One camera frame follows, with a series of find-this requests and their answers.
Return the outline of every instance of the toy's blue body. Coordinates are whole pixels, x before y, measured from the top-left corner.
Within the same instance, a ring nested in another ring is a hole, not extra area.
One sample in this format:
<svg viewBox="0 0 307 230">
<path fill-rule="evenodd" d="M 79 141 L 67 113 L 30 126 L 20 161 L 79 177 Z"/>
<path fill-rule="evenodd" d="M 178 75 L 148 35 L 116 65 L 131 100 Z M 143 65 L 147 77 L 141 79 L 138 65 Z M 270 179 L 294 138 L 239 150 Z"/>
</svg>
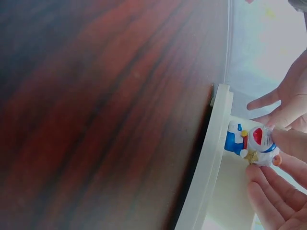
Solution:
<svg viewBox="0 0 307 230">
<path fill-rule="evenodd" d="M 241 143 L 236 143 L 235 139 L 236 139 L 236 135 L 241 136 L 241 132 L 242 132 L 241 124 L 238 124 L 236 133 L 230 132 L 228 130 L 226 142 L 225 142 L 225 148 L 224 148 L 227 151 L 234 152 L 238 156 L 240 156 L 240 151 L 243 149 L 244 143 L 243 143 L 243 139 Z"/>
</svg>

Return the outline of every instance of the wooden table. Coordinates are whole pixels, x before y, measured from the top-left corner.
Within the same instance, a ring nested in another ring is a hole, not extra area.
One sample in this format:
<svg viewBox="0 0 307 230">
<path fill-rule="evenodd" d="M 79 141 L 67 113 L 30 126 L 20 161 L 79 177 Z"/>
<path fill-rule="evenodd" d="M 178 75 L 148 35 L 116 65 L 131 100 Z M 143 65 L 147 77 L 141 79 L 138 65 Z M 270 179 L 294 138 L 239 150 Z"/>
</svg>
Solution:
<svg viewBox="0 0 307 230">
<path fill-rule="evenodd" d="M 0 229 L 172 228 L 227 20 L 225 0 L 1 2 Z"/>
</svg>

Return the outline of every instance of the doraemon figurine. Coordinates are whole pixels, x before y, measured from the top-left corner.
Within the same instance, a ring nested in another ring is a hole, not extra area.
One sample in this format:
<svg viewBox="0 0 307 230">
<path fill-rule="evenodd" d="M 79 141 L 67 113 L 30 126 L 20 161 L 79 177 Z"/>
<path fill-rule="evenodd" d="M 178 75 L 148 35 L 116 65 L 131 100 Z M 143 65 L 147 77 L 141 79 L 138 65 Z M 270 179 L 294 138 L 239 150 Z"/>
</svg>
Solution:
<svg viewBox="0 0 307 230">
<path fill-rule="evenodd" d="M 242 125 L 231 121 L 229 123 L 225 150 L 234 152 L 250 164 L 279 166 L 282 158 L 279 149 L 272 140 L 272 132 L 265 126 L 255 127 L 249 132 Z"/>
</svg>

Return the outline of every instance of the hand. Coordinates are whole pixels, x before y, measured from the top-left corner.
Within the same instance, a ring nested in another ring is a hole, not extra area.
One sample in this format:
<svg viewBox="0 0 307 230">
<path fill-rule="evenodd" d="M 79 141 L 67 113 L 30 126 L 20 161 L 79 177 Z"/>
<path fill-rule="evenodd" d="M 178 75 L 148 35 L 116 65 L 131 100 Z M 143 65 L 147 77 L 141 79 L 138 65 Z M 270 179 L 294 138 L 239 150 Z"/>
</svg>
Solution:
<svg viewBox="0 0 307 230">
<path fill-rule="evenodd" d="M 297 156 L 307 159 L 307 134 L 274 130 L 273 137 L 282 151 L 293 151 Z M 307 164 L 283 152 L 281 156 L 283 161 L 280 168 L 307 188 Z M 249 200 L 265 229 L 307 229 L 307 195 L 298 191 L 270 167 L 250 165 L 246 174 L 250 180 Z"/>
<path fill-rule="evenodd" d="M 307 132 L 307 51 L 292 64 L 277 89 L 250 102 L 247 109 L 262 108 L 279 100 L 281 105 L 278 108 L 254 120 L 267 126 Z"/>
</svg>

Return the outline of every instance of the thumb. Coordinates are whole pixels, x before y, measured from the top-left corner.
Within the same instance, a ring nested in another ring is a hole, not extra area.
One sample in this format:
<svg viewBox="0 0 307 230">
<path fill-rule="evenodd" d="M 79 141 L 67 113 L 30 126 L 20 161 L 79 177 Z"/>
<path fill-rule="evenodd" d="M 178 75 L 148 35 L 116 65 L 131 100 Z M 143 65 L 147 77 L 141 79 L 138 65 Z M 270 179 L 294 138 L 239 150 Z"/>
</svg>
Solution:
<svg viewBox="0 0 307 230">
<path fill-rule="evenodd" d="M 307 113 L 306 95 L 297 95 L 284 108 L 276 111 L 266 125 L 285 128 L 305 113 Z"/>
<path fill-rule="evenodd" d="M 281 151 L 307 162 L 307 134 L 295 130 L 273 130 L 273 141 Z"/>
</svg>

